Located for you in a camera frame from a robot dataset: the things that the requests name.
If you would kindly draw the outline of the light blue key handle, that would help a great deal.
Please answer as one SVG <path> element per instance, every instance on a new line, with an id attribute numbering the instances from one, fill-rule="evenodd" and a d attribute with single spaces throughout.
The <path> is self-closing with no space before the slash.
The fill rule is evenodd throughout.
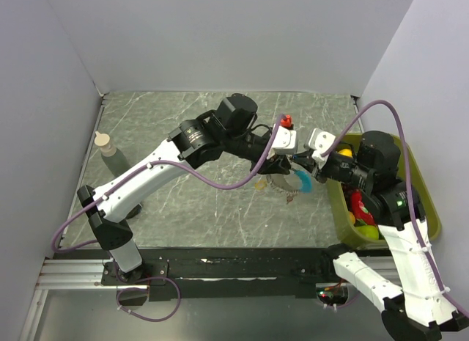
<path id="1" fill-rule="evenodd" d="M 311 193 L 313 190 L 312 180 L 310 175 L 307 172 L 299 169 L 293 169 L 294 175 L 300 180 L 300 188 L 298 189 L 299 193 Z"/>

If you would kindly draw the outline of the metal keyring with small rings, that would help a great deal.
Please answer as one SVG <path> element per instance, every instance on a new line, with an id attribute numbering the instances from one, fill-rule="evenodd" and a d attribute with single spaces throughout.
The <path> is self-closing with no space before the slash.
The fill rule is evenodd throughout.
<path id="1" fill-rule="evenodd" d="M 269 187 L 285 198 L 287 204 L 301 193 L 303 187 L 302 180 L 294 172 L 288 175 L 270 174 L 266 176 L 266 181 Z"/>

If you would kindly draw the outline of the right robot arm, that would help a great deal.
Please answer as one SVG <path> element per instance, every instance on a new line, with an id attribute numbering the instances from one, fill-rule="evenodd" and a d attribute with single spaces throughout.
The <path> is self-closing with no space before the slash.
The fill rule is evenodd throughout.
<path id="1" fill-rule="evenodd" d="M 335 139 L 315 128 L 306 151 L 293 160 L 319 182 L 335 180 L 359 191 L 391 251 L 401 284 L 386 280 L 343 243 L 326 250 L 322 276 L 332 282 L 345 279 L 367 297 L 393 340 L 440 340 L 445 331 L 466 329 L 466 312 L 444 295 L 447 289 L 437 280 L 424 206 L 410 181 L 398 176 L 401 150 L 392 135 L 365 132 L 352 156 L 334 150 Z"/>

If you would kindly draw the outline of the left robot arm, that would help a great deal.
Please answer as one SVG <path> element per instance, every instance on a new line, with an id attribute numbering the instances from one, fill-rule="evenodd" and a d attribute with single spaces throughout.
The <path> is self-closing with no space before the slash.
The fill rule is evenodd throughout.
<path id="1" fill-rule="evenodd" d="M 78 198 L 97 242 L 114 258 L 127 283 L 140 282 L 145 266 L 126 217 L 160 187 L 186 173 L 199 177 L 196 169 L 223 153 L 250 161 L 249 178 L 289 174 L 288 157 L 298 148 L 296 131 L 281 115 L 271 130 L 258 136 L 252 128 L 256 119 L 256 103 L 233 94 L 218 108 L 181 122 L 145 159 L 116 179 L 97 188 L 79 188 Z"/>

